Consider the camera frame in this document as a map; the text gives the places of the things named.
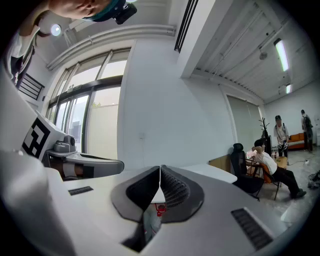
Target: man sitting on chair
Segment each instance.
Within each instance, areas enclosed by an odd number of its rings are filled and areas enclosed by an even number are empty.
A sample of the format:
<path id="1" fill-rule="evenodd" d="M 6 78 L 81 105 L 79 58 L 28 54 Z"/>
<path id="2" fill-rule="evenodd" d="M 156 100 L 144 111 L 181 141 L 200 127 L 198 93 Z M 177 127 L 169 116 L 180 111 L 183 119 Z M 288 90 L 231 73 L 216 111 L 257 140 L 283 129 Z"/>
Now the man sitting on chair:
<path id="1" fill-rule="evenodd" d="M 254 147 L 252 147 L 252 151 L 255 150 L 257 152 L 257 154 L 255 155 L 255 160 L 261 164 L 265 164 L 268 167 L 270 174 L 277 182 L 282 182 L 283 184 L 288 186 L 291 198 L 302 198 L 307 193 L 298 187 L 295 175 L 292 171 L 279 167 L 277 163 L 271 158 L 271 156 L 264 152 L 264 139 L 258 139 L 255 141 Z"/>

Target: window frame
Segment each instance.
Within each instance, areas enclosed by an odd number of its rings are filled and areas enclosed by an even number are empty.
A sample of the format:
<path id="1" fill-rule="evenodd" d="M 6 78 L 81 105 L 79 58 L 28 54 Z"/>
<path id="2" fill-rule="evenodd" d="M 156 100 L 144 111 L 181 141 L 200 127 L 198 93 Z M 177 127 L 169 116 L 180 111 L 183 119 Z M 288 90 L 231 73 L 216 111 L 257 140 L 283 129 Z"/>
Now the window frame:
<path id="1" fill-rule="evenodd" d="M 53 91 L 51 99 L 54 99 L 55 97 L 65 93 L 67 91 L 67 88 L 68 88 L 69 83 L 70 83 L 71 79 L 73 78 L 73 76 L 75 76 L 78 73 L 80 73 L 78 71 L 83 72 L 85 70 L 90 69 L 90 67 L 93 65 L 93 63 L 97 64 L 97 63 L 101 62 L 100 63 L 101 67 L 100 67 L 100 69 L 99 69 L 99 71 L 98 71 L 98 73 L 97 73 L 97 75 L 95 77 L 95 81 L 99 80 L 101 78 L 105 68 L 107 67 L 107 65 L 109 63 L 127 60 L 128 56 L 129 56 L 129 53 L 130 53 L 130 50 L 131 50 L 131 47 L 120 48 L 120 49 L 111 49 L 111 50 L 109 50 L 107 52 L 100 53 L 100 54 L 94 55 L 94 56 L 92 56 L 90 58 L 87 58 L 85 60 L 79 61 L 75 65 L 73 65 L 73 66 L 71 66 L 69 68 L 66 68 L 63 71 L 58 83 L 56 84 L 56 86 L 54 88 L 54 91 Z M 65 80 L 66 80 L 66 82 L 63 85 L 61 93 L 58 95 L 58 92 L 61 89 L 62 83 Z"/>
<path id="2" fill-rule="evenodd" d="M 76 88 L 65 91 L 60 95 L 54 97 L 49 102 L 48 110 L 52 109 L 56 106 L 56 111 L 54 115 L 54 122 L 53 124 L 57 124 L 58 113 L 60 111 L 60 107 L 62 104 L 66 103 L 65 113 L 63 114 L 62 122 L 63 123 L 63 132 L 68 133 L 68 125 L 70 122 L 72 107 L 74 104 L 74 100 L 83 96 L 88 95 L 88 99 L 85 105 L 84 114 L 83 114 L 83 122 L 81 128 L 81 152 L 86 153 L 88 150 L 88 142 L 87 142 L 87 131 L 89 129 L 89 117 L 92 110 L 92 105 L 95 99 L 96 91 L 109 89 L 109 88 L 116 88 L 121 87 L 123 75 L 111 76 L 99 80 L 94 80 L 82 85 L 77 86 Z"/>
<path id="3" fill-rule="evenodd" d="M 66 110 L 62 118 L 62 122 L 64 122 L 62 129 L 63 129 L 63 132 L 66 134 L 68 133 L 68 126 L 69 126 L 71 112 L 72 112 L 75 99 L 88 95 L 88 100 L 86 102 L 86 106 L 83 114 L 83 123 L 81 128 L 81 141 L 82 141 L 81 152 L 83 153 L 87 152 L 88 143 L 87 143 L 86 134 L 89 129 L 89 118 L 91 114 L 93 101 L 95 99 L 96 91 L 107 89 L 107 88 L 121 87 L 121 83 L 123 79 L 123 75 L 116 75 L 116 76 L 111 76 L 111 77 L 101 79 L 102 74 L 109 63 L 127 60 L 130 50 L 131 50 L 131 47 L 120 48 L 116 50 L 111 49 L 107 52 L 97 54 L 83 61 L 79 61 L 75 65 L 69 68 L 66 68 L 63 71 L 61 77 L 58 80 L 58 83 L 54 88 L 51 100 L 49 101 L 49 104 L 48 104 L 46 116 L 47 118 L 49 118 L 49 116 L 52 113 L 53 107 L 56 106 L 54 117 L 53 117 L 53 124 L 56 125 L 60 107 L 62 104 L 67 102 Z M 98 73 L 95 76 L 95 80 L 85 84 L 78 85 L 73 88 L 69 88 L 67 90 L 71 79 L 75 75 L 85 70 L 88 70 L 90 68 L 93 68 L 96 64 L 99 64 L 99 62 L 101 62 L 101 66 Z"/>

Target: wooden chair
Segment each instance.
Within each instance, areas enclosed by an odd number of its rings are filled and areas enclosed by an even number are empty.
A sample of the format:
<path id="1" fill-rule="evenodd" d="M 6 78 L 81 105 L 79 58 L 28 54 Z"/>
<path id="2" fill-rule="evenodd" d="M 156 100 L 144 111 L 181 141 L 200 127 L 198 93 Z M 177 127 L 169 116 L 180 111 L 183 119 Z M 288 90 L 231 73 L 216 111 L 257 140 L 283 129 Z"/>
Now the wooden chair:
<path id="1" fill-rule="evenodd" d="M 264 177 L 264 182 L 265 183 L 272 183 L 274 185 L 276 185 L 276 192 L 275 192 L 275 196 L 274 196 L 274 200 L 276 200 L 277 198 L 277 194 L 279 191 L 279 187 L 281 187 L 281 182 L 277 181 L 269 172 L 268 167 L 263 164 L 263 163 L 259 163 L 259 164 L 254 164 L 254 172 L 253 172 L 253 176 L 255 177 L 257 174 L 258 169 L 262 169 L 263 171 L 263 177 Z"/>

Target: sofa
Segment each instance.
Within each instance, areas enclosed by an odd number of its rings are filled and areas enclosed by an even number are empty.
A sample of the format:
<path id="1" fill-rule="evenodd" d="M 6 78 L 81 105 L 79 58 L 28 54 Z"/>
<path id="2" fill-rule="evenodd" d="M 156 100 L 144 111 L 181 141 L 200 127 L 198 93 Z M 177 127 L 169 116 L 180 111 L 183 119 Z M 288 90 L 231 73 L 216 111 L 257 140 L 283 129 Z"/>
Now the sofa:
<path id="1" fill-rule="evenodd" d="M 294 135 L 291 135 L 289 137 L 289 141 L 288 142 L 298 142 L 298 141 L 304 141 L 305 140 L 305 136 L 303 133 L 298 133 L 298 134 L 294 134 Z M 292 146 L 289 146 L 288 149 L 289 150 L 294 150 L 294 149 L 304 149 L 305 148 L 305 144 L 302 143 L 302 144 L 296 144 L 296 145 L 292 145 Z"/>

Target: standing person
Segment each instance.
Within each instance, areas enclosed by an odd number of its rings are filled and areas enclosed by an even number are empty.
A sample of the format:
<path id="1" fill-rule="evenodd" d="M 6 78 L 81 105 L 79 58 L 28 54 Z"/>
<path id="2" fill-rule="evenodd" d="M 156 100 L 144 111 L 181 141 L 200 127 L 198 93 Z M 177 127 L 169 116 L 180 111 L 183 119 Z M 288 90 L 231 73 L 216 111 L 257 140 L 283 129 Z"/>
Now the standing person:
<path id="1" fill-rule="evenodd" d="M 302 124 L 302 130 L 304 134 L 304 151 L 308 151 L 308 144 L 309 144 L 309 150 L 310 152 L 313 151 L 312 147 L 312 139 L 313 139 L 313 132 L 312 132 L 312 124 L 309 116 L 306 114 L 306 112 L 302 109 L 301 110 L 301 124 Z"/>
<path id="2" fill-rule="evenodd" d="M 254 157 L 255 160 L 259 163 L 265 164 L 269 169 L 269 173 L 276 181 L 282 182 L 288 186 L 291 198 L 302 198 L 307 192 L 298 187 L 295 175 L 292 171 L 279 167 L 271 156 L 264 152 L 264 142 L 264 139 L 258 139 L 255 141 L 254 147 L 252 148 L 252 151 L 256 150 L 257 152 Z"/>
<path id="3" fill-rule="evenodd" d="M 276 125 L 274 126 L 273 134 L 278 140 L 279 157 L 282 157 L 282 152 L 284 152 L 284 156 L 288 158 L 288 143 L 287 143 L 289 141 L 288 128 L 285 126 L 285 123 L 282 123 L 280 115 L 275 116 L 275 122 L 276 122 Z"/>
<path id="4" fill-rule="evenodd" d="M 38 35 L 46 37 L 38 27 L 45 12 L 51 11 L 59 16 L 71 19 L 88 19 L 102 22 L 117 14 L 117 9 L 124 5 L 124 0 L 44 0 L 21 24 L 18 32 L 6 50 L 4 66 L 13 83 L 19 85 L 27 72 L 32 55 L 33 41 Z"/>

